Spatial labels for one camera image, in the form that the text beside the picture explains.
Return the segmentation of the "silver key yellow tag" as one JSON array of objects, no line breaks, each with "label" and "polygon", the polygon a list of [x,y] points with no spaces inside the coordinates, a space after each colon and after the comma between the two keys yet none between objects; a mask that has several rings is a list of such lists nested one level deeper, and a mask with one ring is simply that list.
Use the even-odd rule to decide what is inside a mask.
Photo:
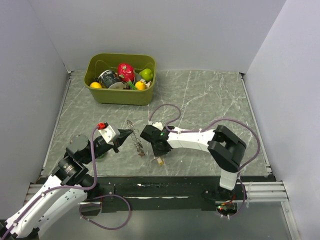
[{"label": "silver key yellow tag", "polygon": [[156,160],[156,162],[159,165],[163,165],[164,164],[164,157],[163,156],[158,156],[158,157],[155,157],[154,159]]}]

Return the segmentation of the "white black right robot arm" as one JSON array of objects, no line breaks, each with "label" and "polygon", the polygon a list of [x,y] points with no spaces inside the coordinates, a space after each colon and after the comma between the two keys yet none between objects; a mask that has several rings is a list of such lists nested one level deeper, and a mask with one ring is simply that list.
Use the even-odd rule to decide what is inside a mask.
[{"label": "white black right robot arm", "polygon": [[151,144],[156,158],[173,149],[192,149],[209,153],[221,168],[218,193],[223,199],[230,199],[236,193],[240,163],[247,145],[224,125],[206,131],[192,131],[168,126],[159,129],[148,124],[140,137]]}]

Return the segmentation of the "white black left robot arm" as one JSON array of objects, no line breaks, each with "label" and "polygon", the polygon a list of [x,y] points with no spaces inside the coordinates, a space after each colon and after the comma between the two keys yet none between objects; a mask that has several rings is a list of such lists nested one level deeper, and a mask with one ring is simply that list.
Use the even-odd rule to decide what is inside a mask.
[{"label": "white black left robot arm", "polygon": [[99,136],[76,135],[65,149],[46,182],[14,215],[0,222],[2,240],[29,240],[39,237],[59,218],[79,203],[99,195],[96,159],[109,150],[118,153],[130,129],[117,129],[107,123],[95,128]]}]

